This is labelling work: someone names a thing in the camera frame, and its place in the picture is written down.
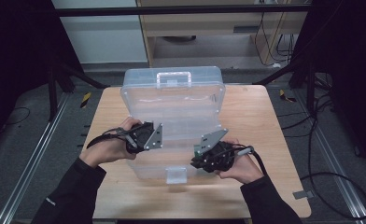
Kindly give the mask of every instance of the hand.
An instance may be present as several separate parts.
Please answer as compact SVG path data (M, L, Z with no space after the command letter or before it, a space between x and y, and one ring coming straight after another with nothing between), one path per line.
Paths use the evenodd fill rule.
M128 131L137 123L140 123L139 119L129 117L122 122L120 127ZM136 154L130 154L127 152L125 141L113 138L99 142L87 148L81 152L79 157L90 167L95 168L99 164L105 162L112 162L120 159L134 160L136 158Z
M224 142L231 144L239 144L238 139L225 139ZM221 179L233 178L237 181L248 184L264 176L256 163L249 155L237 156L234 159L232 168L226 172L215 171Z

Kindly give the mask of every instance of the plastic storage box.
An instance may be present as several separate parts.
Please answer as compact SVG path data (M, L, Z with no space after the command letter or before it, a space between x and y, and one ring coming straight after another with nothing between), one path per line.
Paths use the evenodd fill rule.
M129 165L139 178L186 183L201 136L221 129L225 87L215 66L130 69L120 91L136 119L162 123L162 148L141 152Z

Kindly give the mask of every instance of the light wood tabletop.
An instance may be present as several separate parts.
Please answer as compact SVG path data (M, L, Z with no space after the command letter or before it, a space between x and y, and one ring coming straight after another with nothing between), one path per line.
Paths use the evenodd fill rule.
M118 126L128 110L120 88L104 90L85 146L105 130ZM309 217L307 199L296 200L303 190L267 90L263 86L226 85L219 114L226 137L251 145L260 154L282 199L299 217ZM107 171L98 190L94 218L247 218L241 184L213 174L196 175L187 184L167 185L164 179L139 179L127 161L102 164Z

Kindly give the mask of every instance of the wall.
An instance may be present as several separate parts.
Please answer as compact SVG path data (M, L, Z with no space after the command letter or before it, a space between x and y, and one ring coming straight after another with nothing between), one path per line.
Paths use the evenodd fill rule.
M56 8L136 7L134 0L52 0L52 3ZM148 62L138 16L61 20L84 69L97 64Z

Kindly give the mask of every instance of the black jacket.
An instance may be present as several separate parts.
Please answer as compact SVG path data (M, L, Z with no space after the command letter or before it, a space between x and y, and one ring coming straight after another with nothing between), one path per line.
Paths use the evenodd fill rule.
M33 224L92 224L97 190L106 175L100 167L91 168L77 159L59 186L38 209ZM268 176L241 187L254 224L302 223L277 193Z

